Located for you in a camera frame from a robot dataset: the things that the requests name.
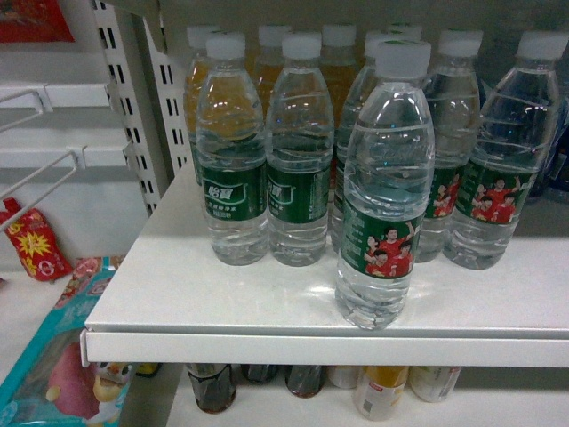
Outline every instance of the snack bag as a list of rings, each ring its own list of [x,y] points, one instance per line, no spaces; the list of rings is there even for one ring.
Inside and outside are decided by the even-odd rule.
[[[8,221],[21,209],[10,197],[4,200],[6,211],[0,212],[0,224]],[[68,275],[73,268],[67,262],[55,241],[47,220],[32,208],[5,230],[30,277],[45,282]]]
[[[117,427],[127,363],[83,367],[79,335],[123,257],[79,260],[60,299],[0,386],[0,427]]]

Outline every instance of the white shelf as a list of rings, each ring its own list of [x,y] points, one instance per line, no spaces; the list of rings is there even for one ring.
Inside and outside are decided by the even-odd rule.
[[[348,324],[333,298],[336,256],[304,268],[270,254],[217,260],[191,162],[178,174],[86,325],[90,361],[569,367],[567,206],[529,205],[503,259],[465,270],[416,265],[383,331]]]
[[[60,0],[75,41],[0,44],[0,99],[40,92],[50,107],[109,107],[114,84],[108,73],[91,2]],[[31,96],[1,102],[0,109],[34,108]]]
[[[315,397],[299,399],[286,389],[282,375],[264,385],[251,385],[239,374],[235,378],[237,391],[232,406],[220,414],[208,415],[197,408],[188,375],[182,368],[167,427],[187,425],[188,420],[196,427],[373,425],[352,403],[353,390],[341,390],[326,383]],[[393,418],[376,424],[386,427],[565,427],[569,419],[567,380],[569,373],[560,369],[465,367],[447,400],[427,403],[406,387]],[[148,394],[148,401],[154,395]],[[124,421],[124,425],[139,425],[129,424],[128,417]]]

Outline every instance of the cartoon character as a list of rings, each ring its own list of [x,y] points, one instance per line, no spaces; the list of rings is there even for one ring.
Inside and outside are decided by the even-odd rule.
[[[129,382],[131,366],[126,363],[81,365],[78,342],[71,343],[53,367],[45,398],[62,414],[81,417],[85,425],[102,427],[120,415],[116,405]]]

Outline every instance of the white bottle cap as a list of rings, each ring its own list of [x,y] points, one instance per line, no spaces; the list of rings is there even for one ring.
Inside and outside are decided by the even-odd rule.
[[[388,33],[402,34],[405,40],[413,40],[418,42],[421,40],[423,34],[423,27],[421,25],[413,25],[409,22],[394,22],[389,24]]]
[[[290,25],[260,25],[259,45],[266,47],[281,47],[283,34],[293,31]]]
[[[516,56],[528,60],[558,60],[567,47],[569,33],[556,31],[524,31]]]
[[[377,45],[381,42],[403,39],[404,36],[401,34],[383,34],[380,31],[368,31],[365,35],[364,56],[375,57]]]
[[[353,24],[327,24],[322,26],[322,45],[346,47],[356,44],[356,26]]]
[[[189,47],[205,49],[205,41],[214,31],[221,31],[219,25],[190,25],[186,28]]]
[[[446,29],[441,31],[438,51],[443,55],[471,58],[478,55],[482,44],[482,31]]]
[[[245,35],[240,32],[213,33],[205,42],[207,56],[215,60],[236,60],[245,56]]]
[[[430,44],[411,40],[390,40],[378,44],[375,75],[389,78],[420,78],[427,75]]]
[[[292,60],[320,57],[322,36],[316,31],[292,32],[283,35],[283,56]]]

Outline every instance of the bottle label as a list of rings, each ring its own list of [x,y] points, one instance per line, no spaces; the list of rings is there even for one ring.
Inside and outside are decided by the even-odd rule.
[[[344,167],[346,164],[336,159],[336,189],[334,191],[334,205],[343,212],[344,205]]]
[[[361,375],[359,382],[355,402],[360,412],[373,421],[389,419],[403,397],[405,384],[383,387],[371,381],[367,375]]]
[[[207,213],[223,221],[246,221],[263,214],[267,208],[265,167],[238,172],[202,167]]]
[[[373,278],[401,278],[413,269],[415,231],[422,216],[410,221],[383,221],[358,210],[344,199],[341,257],[353,269]]]
[[[286,173],[268,165],[268,209],[295,224],[322,218],[328,209],[330,166],[316,173]]]
[[[519,215],[536,173],[504,173],[469,161],[456,208],[481,222],[507,224]]]
[[[453,212],[464,166],[435,169],[425,218],[443,219]]]

